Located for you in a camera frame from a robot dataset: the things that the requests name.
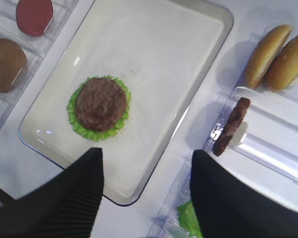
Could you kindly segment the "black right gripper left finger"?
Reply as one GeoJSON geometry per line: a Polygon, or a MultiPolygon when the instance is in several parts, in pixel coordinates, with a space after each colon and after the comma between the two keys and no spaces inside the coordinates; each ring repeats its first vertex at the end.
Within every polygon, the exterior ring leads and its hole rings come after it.
{"type": "Polygon", "coordinates": [[[0,238],[88,238],[104,190],[103,155],[90,148],[55,178],[0,208],[0,238]]]}

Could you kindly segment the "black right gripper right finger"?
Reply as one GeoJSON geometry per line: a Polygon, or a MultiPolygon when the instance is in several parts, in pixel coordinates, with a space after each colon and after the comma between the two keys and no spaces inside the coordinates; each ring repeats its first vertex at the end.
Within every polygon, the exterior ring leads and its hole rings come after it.
{"type": "Polygon", "coordinates": [[[190,193],[205,238],[298,238],[298,212],[256,192],[204,150],[192,155],[190,193]]]}

